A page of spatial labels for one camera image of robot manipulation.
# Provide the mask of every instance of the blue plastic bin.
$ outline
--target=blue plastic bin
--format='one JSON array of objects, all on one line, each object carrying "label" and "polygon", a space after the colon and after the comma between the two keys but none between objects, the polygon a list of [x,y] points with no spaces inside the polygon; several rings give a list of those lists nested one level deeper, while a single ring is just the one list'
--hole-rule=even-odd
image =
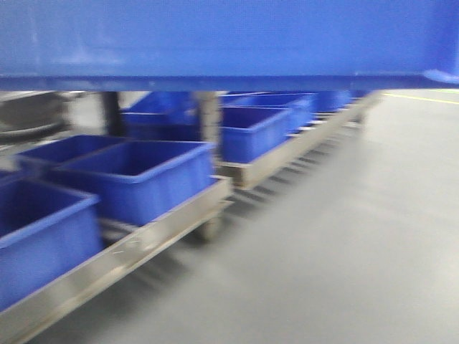
[{"label": "blue plastic bin", "polygon": [[21,171],[0,170],[0,184],[5,184],[21,177]]},{"label": "blue plastic bin", "polygon": [[41,182],[0,185],[0,311],[102,249],[97,201]]},{"label": "blue plastic bin", "polygon": [[361,97],[365,97],[369,93],[371,93],[371,91],[369,90],[355,90],[355,91],[352,91],[352,97],[361,98]]},{"label": "blue plastic bin", "polygon": [[288,109],[288,130],[298,132],[299,127],[309,124],[316,119],[316,93],[294,95],[254,94],[247,97],[238,97],[229,102],[229,106],[245,106],[257,108]]},{"label": "blue plastic bin", "polygon": [[150,92],[138,102],[122,110],[125,119],[129,115],[150,116],[150,124],[197,125],[197,102],[190,92]]},{"label": "blue plastic bin", "polygon": [[243,91],[231,91],[224,95],[219,96],[220,103],[222,105],[228,105],[234,102],[236,99],[247,97],[248,95],[262,95],[264,92],[243,92]]},{"label": "blue plastic bin", "polygon": [[166,124],[157,114],[125,113],[126,134],[137,140],[199,141],[198,125]]},{"label": "blue plastic bin", "polygon": [[0,13],[4,90],[459,83],[458,0],[3,0]]},{"label": "blue plastic bin", "polygon": [[56,168],[51,176],[99,195],[99,215],[142,226],[211,184],[212,146],[124,143]]},{"label": "blue plastic bin", "polygon": [[286,140],[288,112],[262,107],[223,107],[224,161],[249,163]]},{"label": "blue plastic bin", "polygon": [[332,113],[335,112],[352,101],[352,92],[350,90],[344,91],[292,91],[292,92],[272,92],[276,95],[285,94],[302,94],[302,93],[316,93],[316,109],[318,113]]},{"label": "blue plastic bin", "polygon": [[61,163],[124,141],[125,138],[110,136],[76,135],[25,150],[16,154],[14,158],[26,173],[41,176]]}]

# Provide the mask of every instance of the blue tub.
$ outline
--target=blue tub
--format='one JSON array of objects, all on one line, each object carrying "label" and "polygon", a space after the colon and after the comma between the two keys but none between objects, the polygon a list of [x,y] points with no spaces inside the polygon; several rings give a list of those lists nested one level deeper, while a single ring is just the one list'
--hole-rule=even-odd
[{"label": "blue tub", "polygon": [[299,127],[307,125],[316,119],[316,93],[294,95],[254,94],[247,97],[238,97],[237,95],[235,97],[232,102],[228,102],[229,106],[288,109],[288,130],[290,133],[298,132]]},{"label": "blue tub", "polygon": [[212,146],[134,141],[56,168],[51,178],[99,195],[99,215],[142,226],[211,184]]},{"label": "blue tub", "polygon": [[288,134],[288,110],[262,107],[223,107],[224,161],[249,163],[283,143]]},{"label": "blue tub", "polygon": [[352,97],[353,98],[362,98],[362,97],[365,97],[366,95],[368,95],[369,93],[371,93],[371,91],[369,91],[369,90],[355,90],[355,91],[352,91]]},{"label": "blue tub", "polygon": [[199,141],[198,125],[168,124],[163,114],[125,113],[126,135],[136,140]]},{"label": "blue tub", "polygon": [[220,103],[222,105],[228,105],[234,102],[236,99],[247,97],[248,95],[262,95],[264,92],[243,92],[243,91],[231,91],[224,95],[219,96]]},{"label": "blue tub", "polygon": [[150,92],[121,110],[128,126],[130,115],[143,114],[155,125],[197,125],[197,102],[190,92]]},{"label": "blue tub", "polygon": [[350,90],[272,92],[271,94],[298,95],[303,93],[316,93],[316,109],[318,113],[333,113],[344,108],[352,101],[352,92]]},{"label": "blue tub", "polygon": [[46,183],[0,185],[0,311],[102,249],[97,201]]},{"label": "blue tub", "polygon": [[10,181],[13,181],[14,179],[18,179],[21,177],[23,173],[20,171],[5,171],[5,170],[0,170],[0,184],[5,184]]},{"label": "blue tub", "polygon": [[62,163],[125,141],[110,136],[76,135],[25,150],[14,158],[26,173],[41,176]]}]

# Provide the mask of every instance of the epoxy floor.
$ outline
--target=epoxy floor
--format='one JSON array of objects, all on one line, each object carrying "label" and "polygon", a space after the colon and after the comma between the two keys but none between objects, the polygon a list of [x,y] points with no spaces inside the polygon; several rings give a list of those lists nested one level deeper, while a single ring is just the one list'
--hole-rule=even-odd
[{"label": "epoxy floor", "polygon": [[388,91],[34,344],[459,341],[459,95]]}]

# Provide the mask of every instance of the blue plastic crate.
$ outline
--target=blue plastic crate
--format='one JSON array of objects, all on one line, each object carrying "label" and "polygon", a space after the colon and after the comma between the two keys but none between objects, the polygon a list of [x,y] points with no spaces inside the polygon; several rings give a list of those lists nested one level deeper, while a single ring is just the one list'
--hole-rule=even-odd
[{"label": "blue plastic crate", "polygon": [[5,184],[13,181],[14,179],[21,178],[22,174],[23,173],[21,171],[0,170],[0,184]]},{"label": "blue plastic crate", "polygon": [[124,141],[125,138],[110,136],[76,135],[25,150],[14,158],[26,173],[41,176],[59,164]]},{"label": "blue plastic crate", "polygon": [[361,97],[365,97],[369,93],[371,93],[370,90],[354,90],[354,91],[352,91],[352,97],[353,98],[361,98]]},{"label": "blue plastic crate", "polygon": [[285,141],[288,111],[262,107],[223,107],[224,161],[249,163]]},{"label": "blue plastic crate", "polygon": [[134,115],[149,117],[150,124],[197,125],[197,102],[190,92],[150,92],[130,107],[122,109],[128,123]]},{"label": "blue plastic crate", "polygon": [[102,249],[97,201],[41,182],[0,185],[0,311]]},{"label": "blue plastic crate", "polygon": [[212,146],[134,141],[63,165],[51,177],[99,195],[99,215],[142,226],[211,184]]},{"label": "blue plastic crate", "polygon": [[236,95],[235,99],[229,102],[228,105],[288,109],[288,130],[290,133],[296,133],[299,127],[307,125],[316,119],[316,98],[316,93],[294,95],[254,94],[247,97],[238,97]]},{"label": "blue plastic crate", "polygon": [[219,96],[222,105],[228,105],[236,99],[247,97],[248,95],[262,95],[264,92],[244,92],[244,91],[231,91],[224,95]]},{"label": "blue plastic crate", "polygon": [[148,113],[125,113],[126,135],[137,140],[199,141],[198,125],[167,124],[164,117]]},{"label": "blue plastic crate", "polygon": [[0,88],[452,87],[442,82],[459,82],[458,9],[458,0],[3,0]]},{"label": "blue plastic crate", "polygon": [[332,113],[344,108],[352,101],[350,90],[340,91],[292,91],[292,92],[272,92],[276,95],[298,95],[303,93],[316,93],[316,109],[318,113]]}]

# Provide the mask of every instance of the yellow floor line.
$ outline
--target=yellow floor line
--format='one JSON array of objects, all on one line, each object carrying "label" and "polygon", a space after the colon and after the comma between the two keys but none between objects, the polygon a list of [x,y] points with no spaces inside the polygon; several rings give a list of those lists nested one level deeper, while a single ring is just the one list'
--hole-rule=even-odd
[{"label": "yellow floor line", "polygon": [[426,102],[443,102],[445,104],[459,105],[459,102],[454,102],[452,100],[441,100],[441,99],[433,99],[433,98],[415,97],[414,95],[395,95],[394,93],[383,93],[383,95],[388,95],[390,97],[398,97],[398,98],[424,100]]},{"label": "yellow floor line", "polygon": [[431,89],[431,90],[427,90],[427,91],[431,91],[431,92],[441,92],[441,93],[453,93],[455,95],[459,94],[459,90],[456,90],[456,89]]}]

